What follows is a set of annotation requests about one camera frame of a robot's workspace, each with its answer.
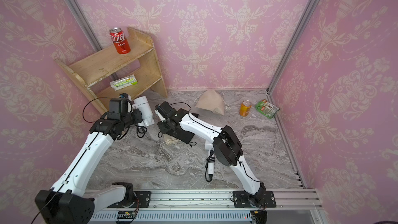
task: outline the pink wall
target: pink wall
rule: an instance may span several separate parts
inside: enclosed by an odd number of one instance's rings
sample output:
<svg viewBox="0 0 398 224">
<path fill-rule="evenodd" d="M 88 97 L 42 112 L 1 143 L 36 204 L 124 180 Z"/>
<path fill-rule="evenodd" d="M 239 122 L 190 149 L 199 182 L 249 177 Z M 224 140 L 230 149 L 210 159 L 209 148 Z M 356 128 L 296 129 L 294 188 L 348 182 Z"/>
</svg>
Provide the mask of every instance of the pink wall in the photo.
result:
<svg viewBox="0 0 398 224">
<path fill-rule="evenodd" d="M 30 223 L 34 197 L 67 168 L 90 127 L 81 115 L 87 99 L 52 59 L 71 63 L 93 50 L 63 0 L 1 0 L 0 32 L 1 222 Z"/>
<path fill-rule="evenodd" d="M 151 33 L 168 88 L 266 88 L 307 0 L 77 0 L 108 31 Z M 125 76 L 128 71 L 119 73 Z"/>
<path fill-rule="evenodd" d="M 321 0 L 273 93 L 334 223 L 398 220 L 398 0 Z"/>
</svg>

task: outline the red soda can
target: red soda can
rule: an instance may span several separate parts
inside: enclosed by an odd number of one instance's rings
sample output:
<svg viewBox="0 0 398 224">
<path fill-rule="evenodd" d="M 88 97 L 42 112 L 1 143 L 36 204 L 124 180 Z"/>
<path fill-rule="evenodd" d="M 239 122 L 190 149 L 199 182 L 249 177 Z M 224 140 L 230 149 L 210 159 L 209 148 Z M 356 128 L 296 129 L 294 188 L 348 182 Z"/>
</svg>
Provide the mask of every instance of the red soda can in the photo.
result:
<svg viewBox="0 0 398 224">
<path fill-rule="evenodd" d="M 119 54 L 126 54 L 130 52 L 130 46 L 127 42 L 127 38 L 121 28 L 115 27 L 109 30 L 109 35 L 112 38 L 112 42 Z"/>
</svg>

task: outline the gray marble surface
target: gray marble surface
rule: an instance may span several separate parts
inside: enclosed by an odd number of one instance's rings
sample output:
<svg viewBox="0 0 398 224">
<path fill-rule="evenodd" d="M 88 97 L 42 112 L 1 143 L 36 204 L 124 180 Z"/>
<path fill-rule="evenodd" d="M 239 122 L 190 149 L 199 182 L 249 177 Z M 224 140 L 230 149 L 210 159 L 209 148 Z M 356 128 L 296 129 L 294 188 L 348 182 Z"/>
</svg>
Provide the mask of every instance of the gray marble surface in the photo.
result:
<svg viewBox="0 0 398 224">
<path fill-rule="evenodd" d="M 169 91 L 167 102 L 186 102 L 191 105 L 191 112 L 199 113 L 203 121 L 221 127 L 231 126 L 242 143 L 247 163 L 266 188 L 298 187 L 275 120 L 261 115 L 254 107 L 248 117 L 239 115 L 241 102 L 248 99 L 255 105 L 265 98 L 263 91 L 218 91 L 231 107 L 225 110 L 224 116 L 194 107 L 194 100 L 201 93 L 203 91 Z M 153 91 L 142 95 L 148 98 L 152 109 L 166 100 Z M 163 138 L 158 138 L 158 132 L 155 123 L 148 127 L 143 138 L 137 138 L 134 129 L 122 140 L 115 141 L 99 162 L 87 189 L 103 189 L 116 181 L 132 183 L 135 189 L 242 188 L 234 172 L 217 160 L 213 181 L 206 182 L 208 154 L 204 139 L 195 135 L 192 141 L 197 142 L 196 146 L 178 142 L 160 148 Z"/>
</svg>

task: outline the beige cloth bag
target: beige cloth bag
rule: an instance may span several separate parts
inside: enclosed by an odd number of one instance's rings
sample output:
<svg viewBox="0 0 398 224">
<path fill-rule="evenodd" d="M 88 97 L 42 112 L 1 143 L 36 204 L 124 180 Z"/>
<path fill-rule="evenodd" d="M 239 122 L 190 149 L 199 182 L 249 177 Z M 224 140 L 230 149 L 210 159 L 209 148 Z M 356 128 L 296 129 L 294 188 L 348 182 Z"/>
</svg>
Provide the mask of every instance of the beige cloth bag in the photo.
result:
<svg viewBox="0 0 398 224">
<path fill-rule="evenodd" d="M 210 110 L 213 113 L 224 115 L 224 100 L 213 89 L 207 90 L 202 94 L 196 107 Z"/>
</svg>

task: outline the robotic arm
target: robotic arm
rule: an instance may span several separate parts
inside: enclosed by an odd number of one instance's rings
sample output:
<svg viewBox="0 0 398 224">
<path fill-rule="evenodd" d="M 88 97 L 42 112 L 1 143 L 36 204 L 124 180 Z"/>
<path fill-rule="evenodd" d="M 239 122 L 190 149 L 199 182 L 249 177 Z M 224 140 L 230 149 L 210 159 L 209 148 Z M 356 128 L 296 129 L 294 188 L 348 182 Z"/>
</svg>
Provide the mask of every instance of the robotic arm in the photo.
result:
<svg viewBox="0 0 398 224">
<path fill-rule="evenodd" d="M 242 151 L 242 144 L 231 127 L 217 127 L 206 123 L 185 109 L 176 111 L 168 102 L 155 107 L 160 118 L 158 126 L 162 133 L 171 134 L 184 141 L 187 133 L 192 132 L 206 140 L 205 149 L 209 150 L 209 158 L 214 154 L 218 161 L 230 167 L 242 182 L 244 190 L 250 194 L 249 202 L 260 207 L 265 201 L 266 188 L 251 171 Z M 214 170 L 214 162 L 209 163 L 209 175 Z"/>
<path fill-rule="evenodd" d="M 131 183 L 116 182 L 95 194 L 84 194 L 94 169 L 113 141 L 123 137 L 122 131 L 125 128 L 128 131 L 132 125 L 141 128 L 154 123 L 146 98 L 137 98 L 134 103 L 126 93 L 118 99 L 111 99 L 109 111 L 94 122 L 82 149 L 64 174 L 51 189 L 37 194 L 35 203 L 45 222 L 87 223 L 93 214 L 113 203 L 120 202 L 122 206 L 129 207 L 135 202 Z"/>
<path fill-rule="evenodd" d="M 205 148 L 210 154 L 210 175 L 214 170 L 215 155 L 218 161 L 232 168 L 238 176 L 249 194 L 249 202 L 257 207 L 264 204 L 266 188 L 247 165 L 242 145 L 231 127 L 213 126 L 184 109 L 176 111 L 167 102 L 157 105 L 155 112 L 161 119 L 158 126 L 162 133 L 171 134 L 187 143 L 194 134 L 206 140 Z M 134 104 L 126 93 L 118 99 L 111 99 L 109 111 L 94 122 L 86 142 L 71 165 L 49 190 L 41 190 L 36 195 L 35 203 L 40 210 L 37 215 L 41 213 L 44 221 L 49 224 L 85 224 L 93 214 L 114 203 L 133 207 L 137 197 L 131 183 L 115 182 L 111 187 L 90 195 L 85 194 L 85 190 L 105 151 L 113 141 L 123 137 L 123 130 L 127 128 L 128 131 L 132 125 L 136 125 L 137 132 L 145 134 L 139 132 L 141 127 L 153 123 L 152 112 L 145 97 L 136 98 Z"/>
</svg>

